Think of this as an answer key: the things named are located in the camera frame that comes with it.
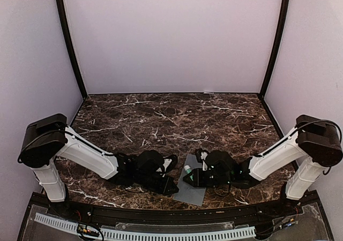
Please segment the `green white glue stick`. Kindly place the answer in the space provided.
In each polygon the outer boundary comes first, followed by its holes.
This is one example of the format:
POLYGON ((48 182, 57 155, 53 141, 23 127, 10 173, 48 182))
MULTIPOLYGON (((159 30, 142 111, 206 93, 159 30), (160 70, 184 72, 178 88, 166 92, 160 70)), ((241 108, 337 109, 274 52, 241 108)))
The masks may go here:
POLYGON ((184 170, 187 173, 186 177, 193 181, 193 173, 192 173, 192 168, 189 165, 184 166, 184 170))

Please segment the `grey paper envelope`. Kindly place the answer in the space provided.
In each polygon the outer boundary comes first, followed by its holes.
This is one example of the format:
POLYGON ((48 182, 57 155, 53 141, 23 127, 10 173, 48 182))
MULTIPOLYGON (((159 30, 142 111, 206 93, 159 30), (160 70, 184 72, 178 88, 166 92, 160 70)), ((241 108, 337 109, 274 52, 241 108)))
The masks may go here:
POLYGON ((187 174, 184 170, 185 165, 188 165, 192 170, 202 167, 202 164, 197 162, 195 155, 187 155, 187 158, 181 167, 182 171, 177 185, 179 191, 174 194, 173 199, 196 206, 202 206, 206 188, 193 187, 183 181, 183 177, 187 174))

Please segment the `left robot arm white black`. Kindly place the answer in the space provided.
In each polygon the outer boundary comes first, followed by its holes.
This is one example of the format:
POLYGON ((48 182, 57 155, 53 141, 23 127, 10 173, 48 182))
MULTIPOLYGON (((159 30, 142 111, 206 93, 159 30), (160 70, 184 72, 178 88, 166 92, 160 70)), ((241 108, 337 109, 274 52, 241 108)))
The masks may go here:
POLYGON ((155 150, 145 150, 139 155, 107 152, 87 141, 67 125, 67 117, 55 114, 27 126, 23 146, 18 156, 33 170, 49 201, 64 217, 76 212, 73 202, 62 182, 54 158, 59 156, 91 170, 101 178, 117 185, 134 183, 162 195, 179 191, 168 173, 176 166, 176 155, 162 156, 155 150))

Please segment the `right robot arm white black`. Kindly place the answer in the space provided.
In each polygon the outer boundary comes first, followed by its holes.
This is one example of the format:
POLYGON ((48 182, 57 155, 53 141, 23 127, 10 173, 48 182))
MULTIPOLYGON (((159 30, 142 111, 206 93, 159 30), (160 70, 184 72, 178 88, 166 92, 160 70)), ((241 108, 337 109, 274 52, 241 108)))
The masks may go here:
POLYGON ((302 157, 304 160, 284 187, 284 196, 273 205, 278 216, 285 216, 294 208, 294 200, 300 200, 320 175, 327 175, 341 162, 341 142, 342 130, 335 122, 300 115, 282 139, 240 163, 228 152, 196 150, 196 159, 202 167, 186 166, 183 181, 192 187, 229 185, 249 189, 302 157))

